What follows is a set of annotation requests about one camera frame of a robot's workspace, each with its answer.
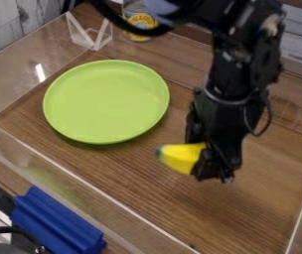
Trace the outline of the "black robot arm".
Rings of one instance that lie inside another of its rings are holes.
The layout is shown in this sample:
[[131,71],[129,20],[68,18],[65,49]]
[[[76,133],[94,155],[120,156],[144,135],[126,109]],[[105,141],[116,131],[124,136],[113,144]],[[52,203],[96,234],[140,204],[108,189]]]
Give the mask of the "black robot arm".
[[188,174],[199,181],[231,181],[242,165],[243,138],[262,135],[259,118],[272,115],[268,85],[282,72],[284,31],[279,0],[141,0],[157,21],[152,29],[128,24],[106,0],[86,1],[117,28],[140,36],[161,36],[187,23],[211,31],[211,70],[193,89],[187,115],[185,142],[203,145]]

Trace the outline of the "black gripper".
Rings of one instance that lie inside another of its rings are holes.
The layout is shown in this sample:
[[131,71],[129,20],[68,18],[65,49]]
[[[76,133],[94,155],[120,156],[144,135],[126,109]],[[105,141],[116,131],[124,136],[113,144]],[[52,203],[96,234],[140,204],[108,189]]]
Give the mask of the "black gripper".
[[231,98],[212,94],[205,86],[193,90],[184,140],[188,144],[207,145],[192,167],[197,181],[219,179],[223,184],[232,181],[242,165],[243,138],[260,136],[271,123],[267,120],[263,129],[254,131],[264,110],[272,114],[266,90]]

